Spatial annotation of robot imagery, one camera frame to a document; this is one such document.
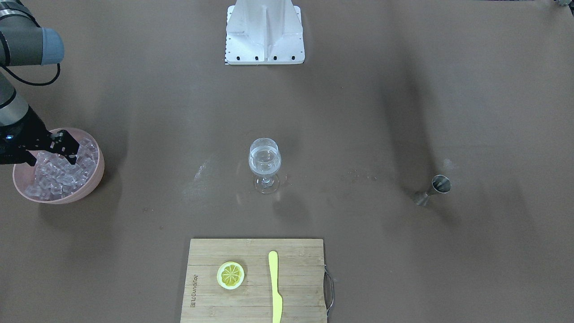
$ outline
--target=cutting board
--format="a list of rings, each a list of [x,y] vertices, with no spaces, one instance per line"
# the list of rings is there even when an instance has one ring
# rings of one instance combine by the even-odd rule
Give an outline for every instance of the cutting board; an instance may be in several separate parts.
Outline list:
[[[327,323],[322,239],[192,239],[181,323],[272,323],[272,250],[279,255],[281,323]],[[225,262],[237,262],[245,271],[235,290],[217,283]]]

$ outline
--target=cutting board handle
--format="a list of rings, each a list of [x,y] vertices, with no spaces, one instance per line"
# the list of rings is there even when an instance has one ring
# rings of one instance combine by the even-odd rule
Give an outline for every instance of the cutting board handle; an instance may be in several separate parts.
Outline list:
[[[333,305],[335,304],[335,284],[333,283],[333,277],[331,276],[331,274],[329,274],[329,271],[327,270],[327,265],[325,265],[325,276],[328,278],[329,286],[331,288],[331,303],[329,304],[329,306],[327,306],[327,318],[329,318],[329,315],[331,314],[331,309],[333,308]]]

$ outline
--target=blue joint cap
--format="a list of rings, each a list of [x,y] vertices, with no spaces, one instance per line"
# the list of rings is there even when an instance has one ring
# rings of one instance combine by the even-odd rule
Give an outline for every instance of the blue joint cap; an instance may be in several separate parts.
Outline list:
[[[42,28],[44,45],[40,65],[57,64],[64,59],[64,42],[60,35],[49,28]]]

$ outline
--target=clear liquid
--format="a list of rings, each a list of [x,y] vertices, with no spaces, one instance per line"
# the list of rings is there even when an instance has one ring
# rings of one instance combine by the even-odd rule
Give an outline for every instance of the clear liquid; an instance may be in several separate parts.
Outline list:
[[[249,153],[249,167],[258,176],[273,176],[281,166],[279,151],[271,146],[258,146]]]

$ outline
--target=glass stem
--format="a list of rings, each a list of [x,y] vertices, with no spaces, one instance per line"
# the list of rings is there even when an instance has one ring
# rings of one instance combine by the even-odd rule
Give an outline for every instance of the glass stem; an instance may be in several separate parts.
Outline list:
[[[272,186],[272,185],[273,185],[273,178],[272,177],[269,177],[269,178],[262,177],[261,178],[261,186],[267,188],[267,187]]]

